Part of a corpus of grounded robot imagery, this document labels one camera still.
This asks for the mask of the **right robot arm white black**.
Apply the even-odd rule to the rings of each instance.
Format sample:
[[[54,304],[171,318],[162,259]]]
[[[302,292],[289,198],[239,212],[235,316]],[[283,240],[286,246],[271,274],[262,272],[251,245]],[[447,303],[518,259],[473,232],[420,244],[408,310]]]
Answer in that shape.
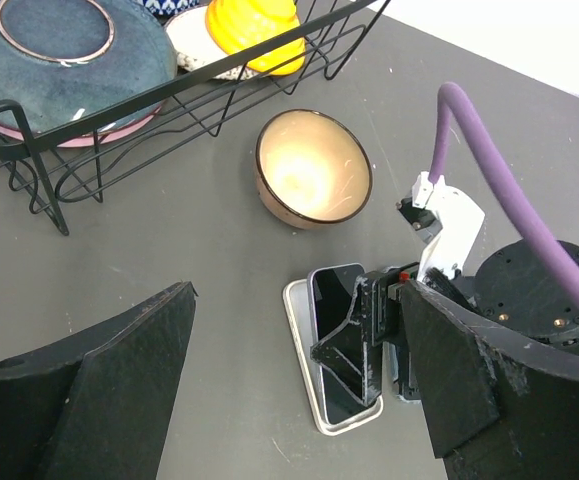
[[[420,398],[400,302],[402,287],[417,271],[416,263],[366,273],[345,268],[320,272],[312,282],[320,324],[307,355],[363,406],[381,395],[384,356],[398,396]],[[524,240],[496,251],[473,276],[433,275],[425,283],[488,320],[579,356],[579,308]]]

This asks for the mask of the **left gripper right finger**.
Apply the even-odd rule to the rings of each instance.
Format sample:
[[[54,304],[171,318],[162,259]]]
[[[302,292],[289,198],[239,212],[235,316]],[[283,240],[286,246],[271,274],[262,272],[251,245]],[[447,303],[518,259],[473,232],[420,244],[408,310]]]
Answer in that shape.
[[[450,479],[579,479],[579,356],[415,282],[406,337],[435,457]]]

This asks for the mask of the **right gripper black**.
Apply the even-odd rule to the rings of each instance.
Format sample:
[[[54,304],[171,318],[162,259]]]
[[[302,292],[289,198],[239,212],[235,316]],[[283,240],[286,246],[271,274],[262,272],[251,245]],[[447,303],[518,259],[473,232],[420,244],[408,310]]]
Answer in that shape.
[[[382,346],[394,395],[420,399],[400,299],[400,289],[417,271],[413,262],[358,277],[343,321],[311,347],[311,359],[363,406],[371,406],[382,393]]]

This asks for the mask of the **cream phone case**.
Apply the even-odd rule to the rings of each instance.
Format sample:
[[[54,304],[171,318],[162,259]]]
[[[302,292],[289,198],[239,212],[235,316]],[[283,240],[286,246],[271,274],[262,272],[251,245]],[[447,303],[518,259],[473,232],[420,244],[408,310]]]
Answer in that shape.
[[[383,399],[379,396],[369,407],[363,406],[329,371],[311,359],[310,347],[315,339],[309,299],[305,279],[292,281],[283,290],[285,311],[315,426],[326,436],[337,436],[378,418],[383,412]]]

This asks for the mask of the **white phone black screen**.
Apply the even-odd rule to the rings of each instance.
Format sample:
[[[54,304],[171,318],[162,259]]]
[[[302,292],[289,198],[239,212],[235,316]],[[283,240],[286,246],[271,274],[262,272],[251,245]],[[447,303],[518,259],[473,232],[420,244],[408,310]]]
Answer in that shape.
[[[308,275],[309,305],[314,321],[315,343],[331,333],[343,321],[351,305],[355,281],[364,273],[365,269],[361,264],[350,263],[322,267]]]

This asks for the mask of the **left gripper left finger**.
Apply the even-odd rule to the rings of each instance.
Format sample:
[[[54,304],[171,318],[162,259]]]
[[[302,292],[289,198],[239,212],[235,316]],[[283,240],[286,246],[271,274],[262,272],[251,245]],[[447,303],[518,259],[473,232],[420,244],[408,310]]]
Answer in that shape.
[[[0,479],[153,479],[196,310],[178,282],[0,361]]]

